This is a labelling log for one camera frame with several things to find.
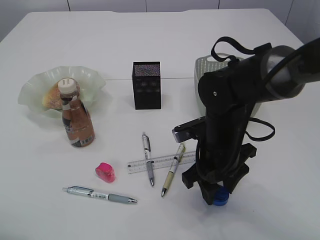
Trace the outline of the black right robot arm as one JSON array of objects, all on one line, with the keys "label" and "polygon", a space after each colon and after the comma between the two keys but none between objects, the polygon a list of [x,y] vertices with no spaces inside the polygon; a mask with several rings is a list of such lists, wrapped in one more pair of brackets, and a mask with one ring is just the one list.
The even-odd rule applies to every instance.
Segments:
[{"label": "black right robot arm", "polygon": [[243,143],[257,103],[296,97],[305,84],[320,79],[320,41],[315,39],[298,49],[270,43],[247,49],[231,37],[220,42],[232,45],[246,54],[211,56],[227,66],[206,72],[198,81],[197,92],[205,115],[176,126],[172,133],[176,142],[197,141],[195,163],[182,173],[187,188],[198,183],[208,205],[223,206],[239,181],[249,172],[248,158],[257,149]]}]

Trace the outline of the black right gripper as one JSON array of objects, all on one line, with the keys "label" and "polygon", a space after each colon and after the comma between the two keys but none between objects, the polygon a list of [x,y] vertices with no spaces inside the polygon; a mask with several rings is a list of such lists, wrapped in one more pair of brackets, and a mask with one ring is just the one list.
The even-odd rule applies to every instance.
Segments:
[{"label": "black right gripper", "polygon": [[255,157],[257,149],[250,143],[243,144],[243,139],[254,106],[251,103],[224,114],[204,116],[205,136],[196,140],[195,164],[181,177],[188,189],[198,183],[209,206],[217,190],[224,187],[231,194],[249,172],[246,160]]}]

